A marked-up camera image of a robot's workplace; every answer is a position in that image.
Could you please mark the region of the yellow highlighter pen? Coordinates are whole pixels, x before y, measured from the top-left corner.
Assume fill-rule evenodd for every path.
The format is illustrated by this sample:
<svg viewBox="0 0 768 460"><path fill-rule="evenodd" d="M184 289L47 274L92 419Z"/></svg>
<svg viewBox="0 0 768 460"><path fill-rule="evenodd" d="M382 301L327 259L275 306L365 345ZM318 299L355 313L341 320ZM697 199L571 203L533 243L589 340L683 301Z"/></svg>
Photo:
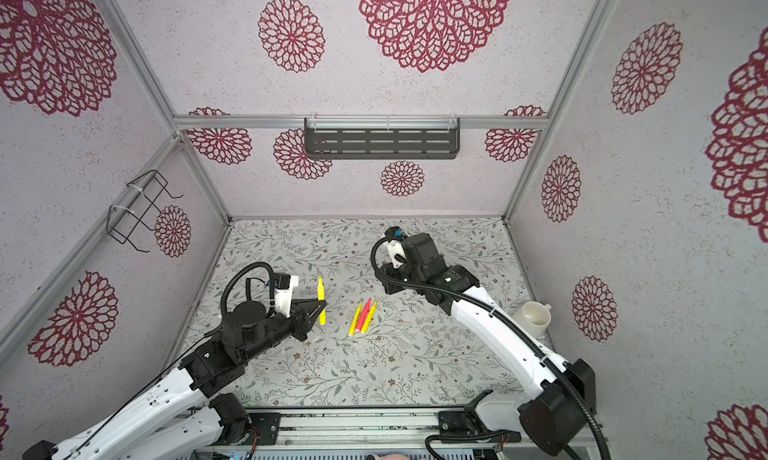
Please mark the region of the yellow highlighter pen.
<svg viewBox="0 0 768 460"><path fill-rule="evenodd" d="M318 316L318 323L320 325L326 324L326 292L323 277L318 277L317 283L317 299L322 303L322 310Z"/></svg>

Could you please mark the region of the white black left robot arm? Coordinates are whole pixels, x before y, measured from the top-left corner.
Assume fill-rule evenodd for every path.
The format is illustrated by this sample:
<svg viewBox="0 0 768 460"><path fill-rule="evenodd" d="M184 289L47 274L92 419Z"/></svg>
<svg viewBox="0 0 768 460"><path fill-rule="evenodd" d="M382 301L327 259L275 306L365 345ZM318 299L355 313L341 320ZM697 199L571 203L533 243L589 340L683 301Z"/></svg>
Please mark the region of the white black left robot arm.
<svg viewBox="0 0 768 460"><path fill-rule="evenodd" d="M283 340L306 340L325 305L300 299L286 311L270 312L256 301L240 303L212 336L114 414L57 444L40 441L24 458L177 459L245 438L250 416L224 388L251 359Z"/></svg>

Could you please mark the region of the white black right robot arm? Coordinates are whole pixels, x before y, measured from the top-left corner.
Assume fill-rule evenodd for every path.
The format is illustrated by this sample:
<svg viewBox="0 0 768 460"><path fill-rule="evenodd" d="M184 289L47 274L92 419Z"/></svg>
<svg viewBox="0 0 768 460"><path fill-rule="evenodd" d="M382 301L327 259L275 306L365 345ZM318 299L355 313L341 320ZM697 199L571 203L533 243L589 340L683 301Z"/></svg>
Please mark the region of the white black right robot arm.
<svg viewBox="0 0 768 460"><path fill-rule="evenodd" d="M479 337L519 382L518 396L486 390L447 426L425 440L430 454L435 441L457 443L528 438L541 451L578 455L571 441L587 428L599 455L611 456L596 417L596 376L583 360L569 361L526 332L461 265L448 265L427 233L406 234L389 228L370 254L386 246L389 261L373 261L375 277L388 294L413 290Z"/></svg>

